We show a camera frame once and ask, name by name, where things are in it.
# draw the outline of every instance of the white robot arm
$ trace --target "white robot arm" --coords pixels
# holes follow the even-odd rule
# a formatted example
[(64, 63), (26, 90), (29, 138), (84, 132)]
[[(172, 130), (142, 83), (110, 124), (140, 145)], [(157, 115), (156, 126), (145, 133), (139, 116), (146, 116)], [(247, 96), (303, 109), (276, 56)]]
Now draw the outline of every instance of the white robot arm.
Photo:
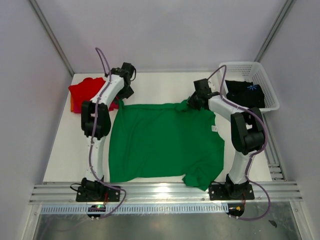
[[(212, 93), (208, 79), (194, 81), (194, 87), (195, 92), (188, 100), (189, 106), (198, 110), (204, 108), (215, 112), (231, 124), (231, 140), (236, 152), (232, 168), (226, 176), (224, 188), (228, 199), (241, 199), (243, 192), (251, 188), (246, 176), (251, 167), (249, 165), (250, 158), (253, 160), (251, 155), (262, 149), (265, 143), (263, 127), (251, 114), (238, 109), (235, 107), (236, 104), (232, 104), (234, 106), (227, 104), (218, 92)], [(262, 114), (257, 107), (251, 108), (249, 111), (262, 120)]]
[[(101, 90), (90, 101), (92, 104), (95, 105), (97, 103), (98, 97), (100, 96), (102, 89), (104, 89), (109, 84), (108, 88), (101, 95), (101, 99), (99, 100), (99, 103), (104, 104), (105, 105), (104, 109), (109, 112), (109, 107), (111, 103), (116, 98), (120, 90), (124, 88), (125, 81), (119, 75), (112, 75), (112, 78), (111, 78), (112, 82), (109, 82), (110, 76), (104, 77), (104, 78), (105, 78), (105, 83), (102, 86)], [(88, 148), (90, 148), (91, 137), (92, 137), (91, 135), (88, 135), (86, 137)], [(100, 180), (104, 178), (102, 162), (103, 162), (105, 140), (106, 140), (105, 135), (99, 139), (97, 137), (94, 137), (93, 138), (94, 145), (92, 147), (92, 152), (91, 152), (92, 166), (93, 166), (93, 169), (96, 171), (95, 174)], [(96, 180), (96, 178), (93, 176), (91, 172), (89, 163), (87, 163), (85, 178), (93, 182)]]

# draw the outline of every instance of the white plastic basket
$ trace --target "white plastic basket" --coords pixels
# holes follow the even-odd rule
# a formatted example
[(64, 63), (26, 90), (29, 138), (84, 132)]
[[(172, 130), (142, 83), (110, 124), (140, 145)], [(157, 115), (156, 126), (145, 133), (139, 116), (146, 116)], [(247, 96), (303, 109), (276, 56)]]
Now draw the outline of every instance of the white plastic basket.
[[(219, 67), (222, 65), (226, 65), (226, 80), (249, 82), (260, 85), (264, 93), (265, 104), (265, 108), (260, 108), (261, 113), (277, 110), (280, 107), (275, 91), (261, 63), (254, 61), (231, 61), (223, 62)], [(220, 69), (220, 81), (223, 74), (224, 68)], [(226, 96), (228, 93), (226, 82), (223, 84), (223, 89), (224, 91), (222, 94)]]

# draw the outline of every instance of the white tabletop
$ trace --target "white tabletop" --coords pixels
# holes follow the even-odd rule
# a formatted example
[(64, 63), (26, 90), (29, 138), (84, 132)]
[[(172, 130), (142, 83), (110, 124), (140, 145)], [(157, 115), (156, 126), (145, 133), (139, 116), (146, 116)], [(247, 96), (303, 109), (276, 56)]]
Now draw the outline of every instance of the white tabletop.
[[(180, 103), (195, 91), (193, 81), (207, 78), (210, 72), (165, 72), (138, 73), (131, 83), (134, 94), (124, 100), (125, 105), (132, 104), (164, 104)], [(83, 79), (102, 77), (102, 74), (75, 74), (72, 85)], [(211, 79), (212, 88), (219, 88), (218, 80)], [(110, 112), (113, 123), (117, 110)], [(216, 126), (219, 135), (225, 141), (224, 169), (216, 181), (224, 182), (234, 160), (235, 149), (231, 142), (230, 123), (216, 114)], [(103, 152), (104, 180), (108, 182), (109, 175), (109, 143), (111, 133), (106, 137)], [(80, 182), (85, 176), (88, 162), (88, 147), (84, 132), (81, 130), (81, 116), (70, 112), (70, 93), (68, 94), (59, 128), (54, 140), (52, 152), (46, 168), (44, 182)], [(271, 181), (268, 162), (264, 152), (257, 155), (253, 161), (249, 177), (253, 181)], [(131, 182), (182, 182), (183, 176), (135, 178)]]

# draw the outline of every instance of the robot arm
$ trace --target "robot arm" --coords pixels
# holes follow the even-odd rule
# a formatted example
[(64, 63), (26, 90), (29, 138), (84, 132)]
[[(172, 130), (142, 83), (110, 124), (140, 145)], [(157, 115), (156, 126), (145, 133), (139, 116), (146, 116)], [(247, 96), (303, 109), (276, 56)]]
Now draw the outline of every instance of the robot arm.
[[(207, 79), (195, 81), (194, 87), (195, 92), (188, 100), (189, 106), (215, 112), (231, 124), (231, 140), (236, 152), (224, 188), (229, 199), (241, 199), (241, 195), (249, 186), (246, 169), (250, 155), (260, 150), (265, 142), (263, 127), (249, 113), (227, 104), (218, 92), (212, 92)], [(262, 120), (262, 114), (257, 107), (251, 108), (250, 111)]]
[[(121, 68), (113, 68), (111, 70), (112, 82), (110, 82), (110, 76), (106, 77), (106, 82), (102, 86), (101, 90), (90, 101), (83, 102), (81, 106), (81, 128), (86, 136), (87, 146), (90, 148), (94, 126), (95, 107), (99, 100), (97, 108), (98, 117), (95, 134), (93, 136), (94, 144), (92, 146), (91, 161), (95, 174), (100, 180), (104, 178), (102, 165), (104, 144), (106, 136), (109, 134), (111, 129), (109, 107), (116, 97), (118, 97), (118, 99), (124, 99), (130, 97), (134, 93), (130, 87), (130, 80), (134, 71), (135, 68), (130, 63), (123, 63)], [(85, 178), (88, 181), (94, 182), (96, 178), (93, 176), (91, 171), (92, 169), (88, 163)]]

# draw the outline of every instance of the cable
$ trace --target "cable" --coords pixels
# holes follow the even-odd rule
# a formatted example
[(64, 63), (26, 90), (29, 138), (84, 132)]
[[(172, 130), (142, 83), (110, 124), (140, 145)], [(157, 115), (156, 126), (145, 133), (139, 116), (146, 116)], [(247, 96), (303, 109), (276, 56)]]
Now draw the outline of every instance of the cable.
[(72, 183), (72, 184), (70, 185), (70, 188), (71, 188), (73, 191), (78, 192), (77, 189), (75, 189), (75, 188), (72, 187), (73, 185), (79, 185), (79, 186), (81, 186), (81, 184), (80, 184), (80, 183)]
[(250, 166), (252, 164), (252, 161), (253, 161), (253, 157), (259, 153), (261, 153), (262, 151), (264, 151), (266, 149), (266, 146), (267, 146), (267, 143), (268, 143), (268, 132), (267, 132), (267, 128), (264, 124), (264, 122), (260, 119), (260, 117), (258, 117), (255, 113), (253, 113), (252, 111), (250, 111), (249, 109), (246, 109), (242, 106), (239, 106), (231, 101), (228, 101), (225, 99), (225, 97), (223, 96), (222, 94), (222, 90), (223, 90), (223, 86), (224, 86), (224, 82), (225, 82), (225, 78), (226, 78), (226, 74), (227, 74), (227, 66), (226, 65), (222, 65), (220, 66), (217, 70), (214, 71), (214, 73), (212, 73), (208, 80), (215, 74), (217, 73), (220, 69), (224, 68), (224, 72), (223, 72), (223, 76), (222, 76), (222, 81), (221, 81), (221, 85), (220, 85), (220, 97), (221, 97), (221, 100), (224, 101), (226, 104), (234, 107), (234, 108), (237, 108), (239, 110), (242, 110), (244, 112), (247, 112), (249, 113), (250, 115), (254, 116), (254, 118), (261, 124), (262, 128), (263, 128), (263, 133), (264, 133), (264, 144), (262, 146), (262, 148), (260, 150), (258, 150), (257, 152), (254, 152), (250, 155), (249, 157), (249, 161), (248, 161), (248, 164), (245, 168), (245, 172), (244, 172), (244, 175), (245, 175), (245, 178), (246, 180), (249, 182), (249, 183), (252, 183), (256, 186), (258, 186), (259, 188), (262, 189), (262, 191), (265, 193), (267, 199), (268, 199), (268, 208), (267, 210), (265, 211), (264, 214), (262, 214), (261, 216), (258, 216), (258, 217), (253, 217), (253, 218), (247, 218), (247, 217), (239, 217), (237, 219), (240, 219), (240, 220), (244, 220), (244, 221), (255, 221), (255, 220), (259, 220), (259, 219), (262, 219), (263, 217), (265, 217), (269, 211), (270, 211), (270, 206), (271, 206), (271, 200), (270, 200), (270, 196), (269, 194), (267, 193), (267, 191), (265, 190), (265, 188), (263, 186), (261, 186), (259, 183), (255, 182), (255, 181), (252, 181), (249, 179), (249, 169), (250, 169)]
[(96, 47), (95, 50), (96, 50), (96, 52), (97, 52), (98, 55), (99, 55), (99, 58), (100, 58), (100, 61), (101, 61), (102, 67), (103, 67), (103, 71), (104, 71), (104, 76), (107, 78), (107, 77), (108, 77), (108, 74), (107, 74), (107, 72), (106, 72), (105, 64), (106, 64), (106, 66), (107, 66), (107, 68), (108, 68), (109, 75), (111, 75), (110, 66), (109, 66), (109, 63), (108, 63), (108, 61), (107, 61), (107, 58), (106, 58), (106, 56), (104, 55), (104, 53), (102, 52), (102, 50), (101, 50), (100, 48)]
[(132, 80), (130, 80), (130, 82), (133, 82), (136, 79), (137, 69), (135, 67), (133, 67), (133, 72), (134, 72), (134, 78)]
[(216, 184), (219, 184), (219, 185), (223, 185), (222, 183), (217, 182), (217, 181), (212, 181), (212, 182), (214, 182), (214, 183), (216, 183)]
[(106, 206), (106, 204), (108, 202), (108, 193), (106, 193), (104, 196), (105, 197), (104, 197), (103, 205)]
[(242, 195), (243, 195), (243, 206), (245, 206), (246, 205), (246, 194), (245, 194), (245, 192), (243, 192), (242, 193)]

